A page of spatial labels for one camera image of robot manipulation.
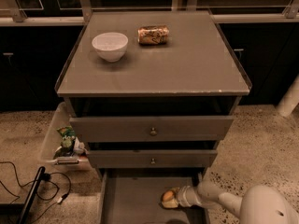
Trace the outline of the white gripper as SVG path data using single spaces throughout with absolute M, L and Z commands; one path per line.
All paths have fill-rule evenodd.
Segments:
M 200 199 L 197 187 L 184 186 L 181 188 L 171 188 L 170 191 L 177 192 L 177 200 L 162 201 L 163 208 L 175 209 L 178 205 L 182 207 L 200 206 L 202 200 Z

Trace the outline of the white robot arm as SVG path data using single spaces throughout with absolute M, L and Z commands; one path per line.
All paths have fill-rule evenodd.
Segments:
M 299 224 L 299 213 L 278 191 L 263 185 L 248 189 L 243 197 L 217 187 L 211 181 L 201 181 L 196 187 L 171 188 L 162 196 L 167 209 L 221 205 L 240 221 L 240 224 Z

